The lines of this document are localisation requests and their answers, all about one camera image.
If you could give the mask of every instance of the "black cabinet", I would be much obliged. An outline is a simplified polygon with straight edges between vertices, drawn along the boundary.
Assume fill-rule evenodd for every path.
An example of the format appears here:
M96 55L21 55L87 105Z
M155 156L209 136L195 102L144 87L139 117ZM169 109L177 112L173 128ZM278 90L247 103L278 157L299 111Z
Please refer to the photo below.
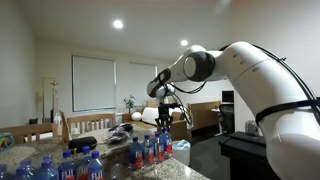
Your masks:
M235 132L220 142L221 155L230 158L230 179L278 180L266 157L264 138Z

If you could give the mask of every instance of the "floor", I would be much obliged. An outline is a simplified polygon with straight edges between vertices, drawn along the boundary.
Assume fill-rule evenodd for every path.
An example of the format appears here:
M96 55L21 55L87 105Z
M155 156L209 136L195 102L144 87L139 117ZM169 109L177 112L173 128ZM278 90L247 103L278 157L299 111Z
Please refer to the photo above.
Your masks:
M221 155L219 145L228 135L215 137L216 133L218 131L193 137L189 167L212 180L229 180L229 158Z

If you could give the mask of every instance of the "window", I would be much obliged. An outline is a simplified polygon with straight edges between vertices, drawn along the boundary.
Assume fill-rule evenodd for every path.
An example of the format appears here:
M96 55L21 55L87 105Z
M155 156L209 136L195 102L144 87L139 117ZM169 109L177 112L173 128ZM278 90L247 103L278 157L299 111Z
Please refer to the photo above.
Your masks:
M136 98L136 106L145 105L150 99L147 85L157 75L157 66L130 62L130 95Z
M115 62L73 55L72 97L73 112L115 108Z

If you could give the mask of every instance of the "ceiling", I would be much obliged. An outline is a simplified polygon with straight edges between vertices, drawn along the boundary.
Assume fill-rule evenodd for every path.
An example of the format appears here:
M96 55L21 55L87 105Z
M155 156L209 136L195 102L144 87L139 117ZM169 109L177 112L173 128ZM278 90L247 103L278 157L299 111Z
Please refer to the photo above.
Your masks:
M207 49L226 30L231 0L17 0L36 37L163 60ZM124 22L122 30L112 27ZM186 47L180 41L186 39Z

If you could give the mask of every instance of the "wooden chair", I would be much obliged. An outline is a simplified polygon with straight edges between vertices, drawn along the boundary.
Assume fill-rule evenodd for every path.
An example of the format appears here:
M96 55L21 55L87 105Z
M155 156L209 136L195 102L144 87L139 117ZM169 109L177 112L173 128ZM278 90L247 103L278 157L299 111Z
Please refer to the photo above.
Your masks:
M116 117L114 113L70 117L67 119L67 123L69 132L72 127L76 127L81 134L92 130L106 129L108 120L111 122L111 127L116 125Z
M35 140L40 140L40 134L52 132L52 137L58 137L57 125L54 123L48 124L31 124L24 126L15 126L8 128L1 128L0 133L13 133L15 143L31 142L32 136Z

